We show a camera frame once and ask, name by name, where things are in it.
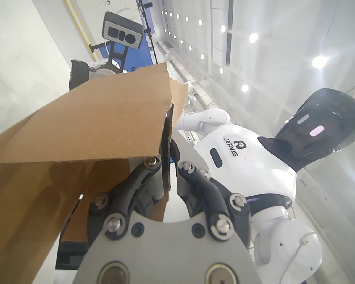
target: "cardboard flap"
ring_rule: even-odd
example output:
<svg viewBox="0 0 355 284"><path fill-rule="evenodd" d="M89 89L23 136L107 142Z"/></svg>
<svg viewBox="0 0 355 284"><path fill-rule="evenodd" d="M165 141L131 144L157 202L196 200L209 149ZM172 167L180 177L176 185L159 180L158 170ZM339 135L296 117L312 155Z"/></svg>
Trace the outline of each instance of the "cardboard flap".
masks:
<svg viewBox="0 0 355 284"><path fill-rule="evenodd" d="M37 111L0 163L156 155L171 100L166 64L94 78Z"/></svg>

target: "ceiling light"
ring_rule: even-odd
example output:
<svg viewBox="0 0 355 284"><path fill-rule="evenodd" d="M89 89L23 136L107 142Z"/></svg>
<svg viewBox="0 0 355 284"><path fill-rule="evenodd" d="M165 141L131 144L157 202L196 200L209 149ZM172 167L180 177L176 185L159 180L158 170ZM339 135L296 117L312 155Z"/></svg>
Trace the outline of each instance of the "ceiling light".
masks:
<svg viewBox="0 0 355 284"><path fill-rule="evenodd" d="M312 61L312 65L314 68L322 69L326 65L327 61L328 61L327 57L320 55L320 56L314 57L314 59Z"/></svg>
<svg viewBox="0 0 355 284"><path fill-rule="evenodd" d="M249 40L250 40L251 43L254 43L254 42L257 41L258 37L259 36L258 36L257 33L252 33L252 34L250 34Z"/></svg>
<svg viewBox="0 0 355 284"><path fill-rule="evenodd" d="M241 88L242 92L247 92L248 91L248 85L244 84Z"/></svg>

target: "ceiling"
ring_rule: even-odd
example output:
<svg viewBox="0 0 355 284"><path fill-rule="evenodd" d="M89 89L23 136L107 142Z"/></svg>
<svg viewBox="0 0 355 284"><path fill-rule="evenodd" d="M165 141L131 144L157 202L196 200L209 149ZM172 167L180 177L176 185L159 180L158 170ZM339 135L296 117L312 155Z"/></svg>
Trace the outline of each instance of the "ceiling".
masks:
<svg viewBox="0 0 355 284"><path fill-rule="evenodd" d="M275 135L323 87L355 98L355 0L150 1L157 38L240 125ZM300 172L297 191L355 281L355 143Z"/></svg>

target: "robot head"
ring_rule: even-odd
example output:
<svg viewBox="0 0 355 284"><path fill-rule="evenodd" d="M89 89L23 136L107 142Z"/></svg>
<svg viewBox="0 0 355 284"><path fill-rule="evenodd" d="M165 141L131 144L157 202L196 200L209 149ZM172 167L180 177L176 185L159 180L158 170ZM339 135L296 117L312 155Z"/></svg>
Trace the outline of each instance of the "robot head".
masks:
<svg viewBox="0 0 355 284"><path fill-rule="evenodd" d="M314 92L275 137L307 165L355 141L355 99L333 89Z"/></svg>

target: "white cable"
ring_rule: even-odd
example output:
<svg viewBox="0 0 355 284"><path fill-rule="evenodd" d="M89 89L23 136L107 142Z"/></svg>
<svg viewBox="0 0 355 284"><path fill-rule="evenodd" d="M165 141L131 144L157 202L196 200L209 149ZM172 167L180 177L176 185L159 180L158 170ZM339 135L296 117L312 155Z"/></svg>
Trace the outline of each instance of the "white cable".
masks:
<svg viewBox="0 0 355 284"><path fill-rule="evenodd" d="M300 251L301 247L304 246L304 245L306 245L306 242L304 242L304 238L307 237L307 236L309 236L309 235L312 235L312 234L316 234L316 233L315 233L315 232L310 232L310 233L305 234L305 235L301 238L300 246L298 246L298 248L297 248L295 254L293 255L291 261L289 262L289 264L288 264L287 267L285 268L285 270L284 270L284 272L283 272L283 274L282 274L282 276L281 276L281 278L280 278L279 284L281 284L281 281L283 280L283 277L285 276L285 273L287 272L287 270L288 270L289 266L291 265L291 263L293 262L293 260L296 258L296 256L297 256L298 252Z"/></svg>

